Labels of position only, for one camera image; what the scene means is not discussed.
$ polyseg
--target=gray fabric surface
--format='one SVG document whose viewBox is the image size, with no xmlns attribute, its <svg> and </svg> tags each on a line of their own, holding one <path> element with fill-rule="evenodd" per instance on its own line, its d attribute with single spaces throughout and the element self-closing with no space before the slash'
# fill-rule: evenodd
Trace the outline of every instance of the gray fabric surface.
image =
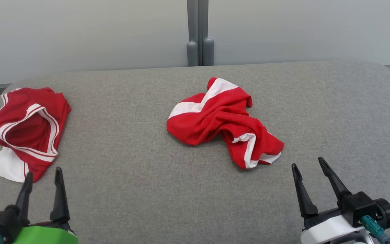
<svg viewBox="0 0 390 244">
<path fill-rule="evenodd" d="M 285 142 L 273 165 L 239 170 L 220 138 L 190 147 L 167 133 L 174 105 L 205 92 L 212 76 L 252 95 L 248 112 Z M 7 90 L 25 86 L 63 92 L 72 107 L 59 156 L 34 184 L 29 218 L 48 219 L 60 166 L 79 243 L 299 243 L 303 219 L 291 164 L 320 211 L 336 203 L 318 156 L 352 192 L 390 201 L 390 71 L 382 65 L 78 72 Z M 0 210 L 14 203 L 20 187 L 0 177 Z"/>
</svg>

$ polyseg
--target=clothing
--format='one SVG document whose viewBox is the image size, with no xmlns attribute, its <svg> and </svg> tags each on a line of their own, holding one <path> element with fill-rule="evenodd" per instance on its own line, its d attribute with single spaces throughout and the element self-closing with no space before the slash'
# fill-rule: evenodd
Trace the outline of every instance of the clothing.
<svg viewBox="0 0 390 244">
<path fill-rule="evenodd" d="M 219 133 L 240 168 L 272 164 L 281 155 L 284 143 L 249 116 L 245 108 L 251 106 L 252 98 L 242 88 L 213 77 L 207 93 L 198 93 L 174 107 L 167 130 L 188 145 L 209 142 Z"/>
<path fill-rule="evenodd" d="M 0 109 L 0 176 L 36 182 L 57 156 L 71 108 L 62 93 L 50 88 L 18 88 L 2 94 Z"/>
</svg>

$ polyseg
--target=camera lens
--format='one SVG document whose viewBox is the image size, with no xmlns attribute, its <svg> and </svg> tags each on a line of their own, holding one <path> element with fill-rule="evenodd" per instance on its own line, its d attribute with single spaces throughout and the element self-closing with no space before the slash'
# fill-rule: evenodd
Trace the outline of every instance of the camera lens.
<svg viewBox="0 0 390 244">
<path fill-rule="evenodd" d="M 377 204 L 377 223 L 385 230 L 390 228 L 390 202 L 383 198 L 374 200 Z"/>
</svg>

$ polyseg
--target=white plastic part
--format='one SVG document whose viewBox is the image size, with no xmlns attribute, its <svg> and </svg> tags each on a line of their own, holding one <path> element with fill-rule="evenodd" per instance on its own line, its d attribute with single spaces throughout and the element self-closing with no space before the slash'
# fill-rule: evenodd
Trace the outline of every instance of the white plastic part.
<svg viewBox="0 0 390 244">
<path fill-rule="evenodd" d="M 309 230 L 302 232 L 302 244 L 339 244 L 347 241 L 359 241 L 364 244 L 374 244 L 364 227 L 354 228 L 342 215 L 332 217 Z"/>
</svg>

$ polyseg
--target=red garment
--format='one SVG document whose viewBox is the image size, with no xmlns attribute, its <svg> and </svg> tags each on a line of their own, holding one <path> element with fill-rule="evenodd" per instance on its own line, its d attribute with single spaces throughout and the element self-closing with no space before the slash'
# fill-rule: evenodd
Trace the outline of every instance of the red garment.
<svg viewBox="0 0 390 244">
<path fill-rule="evenodd" d="M 23 161 L 24 177 L 31 171 L 36 182 L 57 156 L 70 105 L 50 88 L 19 88 L 1 97 L 0 145 L 13 150 L 20 161 L 0 157 L 0 167 Z"/>
<path fill-rule="evenodd" d="M 252 98 L 242 88 L 213 77 L 207 93 L 198 93 L 174 107 L 167 130 L 189 145 L 209 142 L 219 133 L 240 168 L 271 164 L 279 158 L 284 143 L 268 133 L 258 119 L 249 117 L 245 109 L 251 106 Z"/>
</svg>

